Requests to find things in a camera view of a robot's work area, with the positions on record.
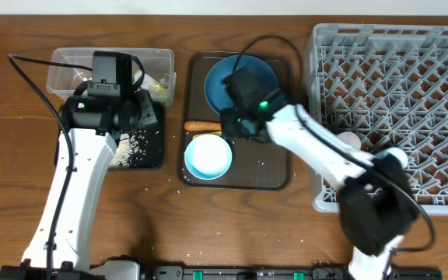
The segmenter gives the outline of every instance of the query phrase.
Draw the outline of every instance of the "dish rack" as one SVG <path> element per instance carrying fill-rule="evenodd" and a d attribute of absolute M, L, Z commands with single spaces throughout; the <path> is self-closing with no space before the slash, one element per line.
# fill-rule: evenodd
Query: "dish rack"
<path fill-rule="evenodd" d="M 448 26 L 318 24 L 306 59 L 310 114 L 368 152 L 403 149 L 414 198 L 448 215 Z M 313 170 L 310 186 L 317 211 L 338 211 Z"/>

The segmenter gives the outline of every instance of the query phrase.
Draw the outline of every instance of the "gray tray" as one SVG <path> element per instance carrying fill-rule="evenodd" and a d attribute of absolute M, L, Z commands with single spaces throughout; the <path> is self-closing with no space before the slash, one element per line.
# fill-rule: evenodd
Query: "gray tray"
<path fill-rule="evenodd" d="M 448 26 L 318 24 L 307 54 L 310 114 L 366 151 L 403 149 L 417 202 L 448 215 Z M 334 189 L 310 180 L 314 208 L 337 212 Z"/>
<path fill-rule="evenodd" d="M 224 51 L 202 51 L 193 56 L 189 65 L 185 121 L 220 121 L 219 115 L 205 99 L 204 84 L 208 71 L 223 58 L 237 53 Z M 248 54 L 256 56 L 274 69 L 279 85 L 288 91 L 291 83 L 291 67 L 280 54 Z M 285 187 L 292 178 L 292 158 L 284 148 L 274 144 L 259 144 L 244 139 L 230 139 L 233 162 L 229 170 L 215 180 L 200 180 L 187 171 L 184 150 L 194 135 L 182 129 L 178 174 L 180 179 L 192 187 L 221 187 L 276 191 Z"/>

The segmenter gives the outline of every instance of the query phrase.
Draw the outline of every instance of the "white wall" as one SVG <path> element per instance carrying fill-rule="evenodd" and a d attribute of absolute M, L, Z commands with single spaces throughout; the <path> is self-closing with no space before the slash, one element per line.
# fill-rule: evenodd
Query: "white wall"
<path fill-rule="evenodd" d="M 0 14 L 448 15 L 448 0 L 0 0 Z"/>

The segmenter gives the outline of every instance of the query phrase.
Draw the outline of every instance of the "wooden table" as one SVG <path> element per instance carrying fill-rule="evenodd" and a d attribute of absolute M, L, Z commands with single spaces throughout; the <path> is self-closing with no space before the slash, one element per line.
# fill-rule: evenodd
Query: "wooden table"
<path fill-rule="evenodd" d="M 172 49 L 176 59 L 177 87 L 175 103 L 166 114 L 164 164 L 158 170 L 107 174 L 93 229 L 94 264 L 120 254 L 148 264 L 190 266 L 347 264 L 352 245 L 337 215 L 312 208 L 309 169 L 298 158 L 293 160 L 292 183 L 278 192 L 192 188 L 176 175 L 191 55 L 236 51 L 264 33 L 285 35 L 304 47 L 317 23 L 336 22 L 448 25 L 448 17 L 0 16 L 0 267 L 19 264 L 37 228 L 54 174 L 57 131 L 47 108 L 6 55 L 51 59 L 58 47 L 160 47 Z M 276 41 L 254 49 L 285 53 L 295 61 Z M 43 89 L 47 67 L 26 63 L 24 68 Z M 51 99 L 56 107 L 62 103 L 56 96 Z M 448 218 L 433 221 L 439 237 L 435 248 L 394 260 L 406 266 L 439 266 L 448 279 Z M 427 239 L 420 221 L 405 244 Z"/>

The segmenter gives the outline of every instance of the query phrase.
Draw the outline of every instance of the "white bowl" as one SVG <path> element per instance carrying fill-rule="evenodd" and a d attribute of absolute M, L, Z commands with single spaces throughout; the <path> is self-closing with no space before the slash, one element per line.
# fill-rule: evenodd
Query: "white bowl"
<path fill-rule="evenodd" d="M 193 176 L 202 180 L 214 180 L 231 166 L 231 147 L 217 135 L 202 135 L 191 141 L 184 153 L 184 163 Z"/>

